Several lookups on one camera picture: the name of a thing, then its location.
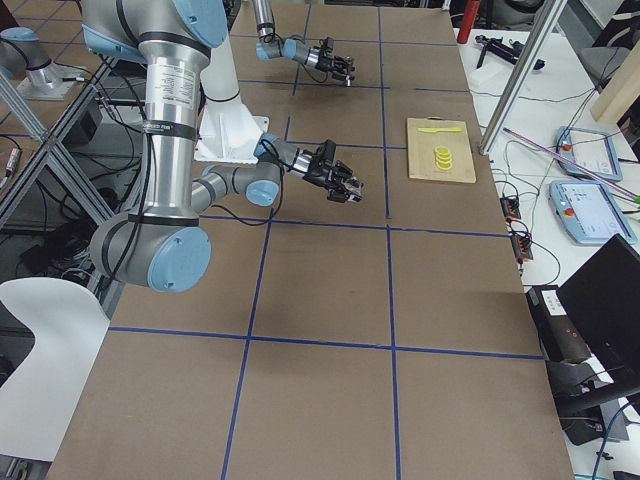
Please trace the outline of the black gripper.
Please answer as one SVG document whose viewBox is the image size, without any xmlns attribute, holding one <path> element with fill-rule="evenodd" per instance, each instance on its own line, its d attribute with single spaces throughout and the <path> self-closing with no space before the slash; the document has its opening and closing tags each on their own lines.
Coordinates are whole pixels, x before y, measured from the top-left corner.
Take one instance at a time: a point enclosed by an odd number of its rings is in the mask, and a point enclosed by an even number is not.
<svg viewBox="0 0 640 480">
<path fill-rule="evenodd" d="M 329 201 L 360 202 L 362 200 L 361 189 L 349 189 L 344 185 L 344 181 L 351 178 L 357 177 L 348 165 L 339 160 L 320 157 L 312 159 L 308 171 L 303 176 L 305 181 L 327 190 Z"/>
<path fill-rule="evenodd" d="M 318 59 L 318 61 L 316 63 L 315 68 L 317 70 L 321 71 L 321 72 L 328 73 L 333 79 L 342 82 L 342 80 L 343 80 L 342 68 L 346 63 L 349 63 L 349 64 L 351 64 L 353 66 L 353 68 L 354 68 L 353 76 L 354 76 L 354 73 L 355 73 L 355 59 L 354 58 L 352 58 L 350 56 L 347 56 L 347 57 L 333 56 L 332 54 L 324 55 L 320 51 L 319 52 L 319 59 Z"/>
</svg>

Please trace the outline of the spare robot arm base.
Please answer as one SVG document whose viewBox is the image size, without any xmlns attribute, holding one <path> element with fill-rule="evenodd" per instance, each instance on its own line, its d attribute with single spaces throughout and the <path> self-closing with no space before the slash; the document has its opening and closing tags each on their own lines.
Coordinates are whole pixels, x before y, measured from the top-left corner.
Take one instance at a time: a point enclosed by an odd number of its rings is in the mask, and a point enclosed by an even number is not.
<svg viewBox="0 0 640 480">
<path fill-rule="evenodd" d="M 1 32 L 1 73 L 22 79 L 17 90 L 26 100 L 64 100 L 84 79 L 81 68 L 55 63 L 35 32 L 22 26 Z"/>
</svg>

